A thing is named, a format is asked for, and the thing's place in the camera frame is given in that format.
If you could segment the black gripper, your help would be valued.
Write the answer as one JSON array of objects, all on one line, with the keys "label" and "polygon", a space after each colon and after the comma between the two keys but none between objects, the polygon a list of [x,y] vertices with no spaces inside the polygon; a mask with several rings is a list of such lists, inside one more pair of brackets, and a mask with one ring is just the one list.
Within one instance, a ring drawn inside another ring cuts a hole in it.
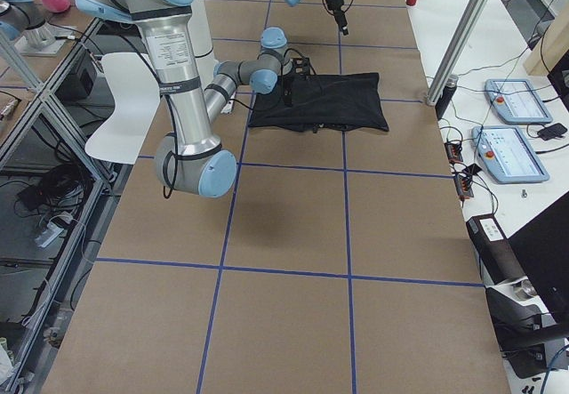
[{"label": "black gripper", "polygon": [[293,81],[294,81],[294,74],[289,73],[287,75],[282,76],[282,87],[283,87],[283,94],[284,94],[284,104],[289,105],[289,97],[287,94],[292,93],[293,88]]},{"label": "black gripper", "polygon": [[348,22],[342,6],[344,5],[344,0],[325,0],[326,8],[332,13],[335,21],[337,22],[338,29],[343,36],[349,34]]}]

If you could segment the second grey robot base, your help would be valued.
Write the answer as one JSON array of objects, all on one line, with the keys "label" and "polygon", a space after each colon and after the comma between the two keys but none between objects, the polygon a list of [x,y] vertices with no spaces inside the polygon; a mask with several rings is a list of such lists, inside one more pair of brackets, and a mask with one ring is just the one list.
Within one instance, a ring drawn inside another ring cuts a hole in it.
[{"label": "second grey robot base", "polygon": [[50,25],[34,0],[1,0],[1,31],[24,56],[55,57],[67,34]]}]

